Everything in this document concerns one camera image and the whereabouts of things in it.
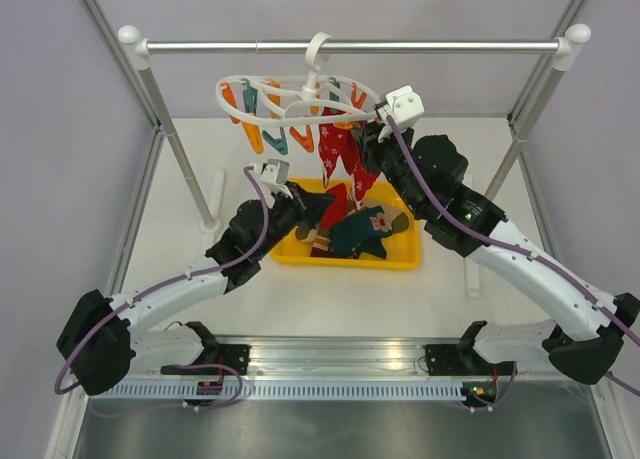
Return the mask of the beige striped sock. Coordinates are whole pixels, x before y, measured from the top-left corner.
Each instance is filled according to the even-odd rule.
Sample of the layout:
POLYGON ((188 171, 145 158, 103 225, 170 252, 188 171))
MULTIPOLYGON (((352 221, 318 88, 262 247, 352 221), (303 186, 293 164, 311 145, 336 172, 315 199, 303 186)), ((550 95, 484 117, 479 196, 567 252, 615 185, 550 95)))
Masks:
POLYGON ((386 206, 384 210, 394 234, 402 233, 409 228, 409 217, 402 210, 392 206, 386 206))
POLYGON ((331 231, 329 229, 310 229, 306 226, 297 227, 295 237, 301 243, 311 245, 311 257, 332 257, 331 231))

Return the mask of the red snowflake sock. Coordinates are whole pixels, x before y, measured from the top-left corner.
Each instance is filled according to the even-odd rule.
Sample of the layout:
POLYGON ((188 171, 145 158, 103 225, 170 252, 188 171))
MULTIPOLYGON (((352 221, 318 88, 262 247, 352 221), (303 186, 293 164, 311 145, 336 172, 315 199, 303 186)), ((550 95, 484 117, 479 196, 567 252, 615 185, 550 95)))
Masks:
POLYGON ((365 170, 352 132, 349 132, 347 136, 346 145, 342 152, 342 162, 347 174, 352 179, 353 199, 356 203, 361 203, 367 192, 373 187, 380 173, 370 173, 365 170))
POLYGON ((336 168, 338 159, 344 151, 349 132, 339 123, 325 122, 319 125, 318 153, 322 166, 322 182, 327 187, 336 168))

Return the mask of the dark green sock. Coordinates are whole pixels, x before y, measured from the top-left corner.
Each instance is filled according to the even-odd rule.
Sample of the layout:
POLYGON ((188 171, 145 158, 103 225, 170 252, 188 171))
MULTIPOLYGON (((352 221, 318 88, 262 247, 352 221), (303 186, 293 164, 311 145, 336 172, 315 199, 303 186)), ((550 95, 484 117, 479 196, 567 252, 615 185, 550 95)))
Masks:
POLYGON ((368 254, 382 260, 387 258, 387 251, 380 237, 369 237, 362 241, 352 250, 351 257, 359 259, 363 254, 368 254))
POLYGON ((382 240, 393 235, 381 206, 356 212, 331 228, 331 251, 338 258, 352 258, 352 250, 369 237, 382 240))

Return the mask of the white clip sock hanger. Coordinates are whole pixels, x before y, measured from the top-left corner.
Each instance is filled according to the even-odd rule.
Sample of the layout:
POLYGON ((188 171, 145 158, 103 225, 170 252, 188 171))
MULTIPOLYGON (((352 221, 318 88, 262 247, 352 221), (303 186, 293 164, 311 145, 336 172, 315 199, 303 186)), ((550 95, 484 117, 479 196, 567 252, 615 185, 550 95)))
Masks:
POLYGON ((367 120, 380 95, 355 79, 323 73, 329 59, 321 49, 332 36, 319 32, 305 48, 303 76, 232 75, 218 81, 215 99, 234 125, 239 125, 256 154, 270 146, 288 153, 289 138, 305 151, 315 149, 313 128, 322 113, 352 115, 367 120))

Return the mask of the red christmas sock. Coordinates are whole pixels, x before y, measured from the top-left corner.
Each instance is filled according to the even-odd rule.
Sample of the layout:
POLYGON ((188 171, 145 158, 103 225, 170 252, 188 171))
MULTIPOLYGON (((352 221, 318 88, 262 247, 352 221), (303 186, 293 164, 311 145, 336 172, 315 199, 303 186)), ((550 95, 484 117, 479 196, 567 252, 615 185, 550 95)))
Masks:
POLYGON ((339 183, 325 191, 333 201, 319 222, 320 229, 330 229, 342 221, 348 212, 349 193, 345 183, 339 183))

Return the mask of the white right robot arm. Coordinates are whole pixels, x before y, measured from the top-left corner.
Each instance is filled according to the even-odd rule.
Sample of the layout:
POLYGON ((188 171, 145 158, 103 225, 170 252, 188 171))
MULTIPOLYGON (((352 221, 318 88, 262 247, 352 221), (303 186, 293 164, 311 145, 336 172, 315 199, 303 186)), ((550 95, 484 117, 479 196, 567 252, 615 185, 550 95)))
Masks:
POLYGON ((588 285, 537 247, 464 184, 468 161, 447 136, 415 138, 411 128, 396 136, 369 123, 353 137, 365 170, 386 178, 436 243, 499 275, 549 317, 520 325, 473 322, 456 346, 463 371, 536 362, 586 385, 607 376, 639 315, 636 297, 588 285))

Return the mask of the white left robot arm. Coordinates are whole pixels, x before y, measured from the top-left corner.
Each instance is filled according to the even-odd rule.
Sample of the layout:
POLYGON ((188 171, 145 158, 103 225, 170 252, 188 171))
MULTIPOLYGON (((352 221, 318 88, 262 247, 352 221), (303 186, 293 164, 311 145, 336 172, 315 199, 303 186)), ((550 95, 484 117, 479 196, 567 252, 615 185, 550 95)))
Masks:
POLYGON ((139 358, 135 340, 178 312, 243 286, 296 227, 317 226, 333 196, 295 182, 286 186, 271 206, 263 198, 243 202, 221 238, 183 272, 139 291, 106 297, 94 289, 82 295, 56 342, 64 372, 90 396, 106 392, 139 358))

